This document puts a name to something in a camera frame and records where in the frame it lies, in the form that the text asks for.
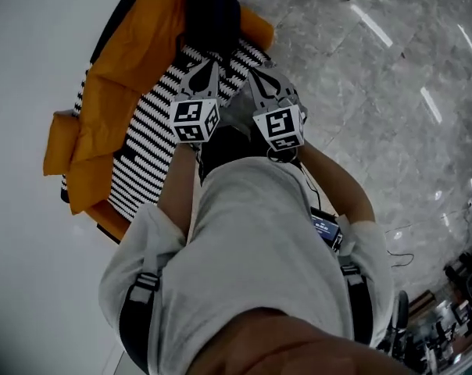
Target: gray marble floor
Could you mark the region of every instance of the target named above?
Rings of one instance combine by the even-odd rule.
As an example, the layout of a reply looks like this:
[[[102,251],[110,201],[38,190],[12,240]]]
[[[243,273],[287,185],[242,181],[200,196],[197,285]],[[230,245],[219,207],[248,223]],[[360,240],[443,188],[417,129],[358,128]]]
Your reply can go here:
[[[366,188],[389,249],[415,255],[397,287],[437,288],[472,246],[472,0],[240,1],[276,27],[308,139]]]

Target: wall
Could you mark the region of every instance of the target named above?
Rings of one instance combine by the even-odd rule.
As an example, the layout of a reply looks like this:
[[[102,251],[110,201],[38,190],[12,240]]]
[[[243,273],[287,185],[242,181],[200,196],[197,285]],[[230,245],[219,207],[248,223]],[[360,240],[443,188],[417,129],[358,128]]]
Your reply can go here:
[[[116,246],[41,164],[117,2],[0,0],[0,375],[98,374],[116,347],[97,302]]]

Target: black bag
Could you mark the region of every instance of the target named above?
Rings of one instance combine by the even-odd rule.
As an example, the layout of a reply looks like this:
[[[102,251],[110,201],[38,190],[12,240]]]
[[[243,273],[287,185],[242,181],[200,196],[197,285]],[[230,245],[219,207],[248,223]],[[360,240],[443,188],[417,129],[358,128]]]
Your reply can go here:
[[[185,42],[202,54],[219,53],[228,71],[231,54],[240,38],[238,0],[186,0],[185,10],[185,32],[181,35]]]

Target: person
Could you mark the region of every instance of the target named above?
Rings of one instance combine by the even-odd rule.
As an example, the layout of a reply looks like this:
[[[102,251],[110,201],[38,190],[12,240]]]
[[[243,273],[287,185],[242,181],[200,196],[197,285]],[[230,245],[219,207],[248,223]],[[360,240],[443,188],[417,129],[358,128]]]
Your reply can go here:
[[[268,153],[255,128],[216,129],[199,156],[202,196],[187,243],[197,155],[176,147],[157,205],[138,210],[103,275],[99,301],[109,324],[123,337],[120,312],[147,260],[160,276],[160,308],[142,326],[150,333],[145,372],[408,373],[353,341],[345,278],[313,226],[300,167],[343,219],[343,244],[367,278],[374,347],[394,292],[384,231],[366,193],[308,142],[272,160]]]

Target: white box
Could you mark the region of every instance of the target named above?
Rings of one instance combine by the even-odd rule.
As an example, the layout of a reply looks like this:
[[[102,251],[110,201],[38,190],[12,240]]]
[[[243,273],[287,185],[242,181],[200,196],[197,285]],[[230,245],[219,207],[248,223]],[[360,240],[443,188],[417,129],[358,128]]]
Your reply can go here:
[[[170,103],[170,128],[180,143],[209,141],[219,122],[216,98]]]
[[[275,152],[304,144],[304,121],[298,105],[265,112],[253,120]]]

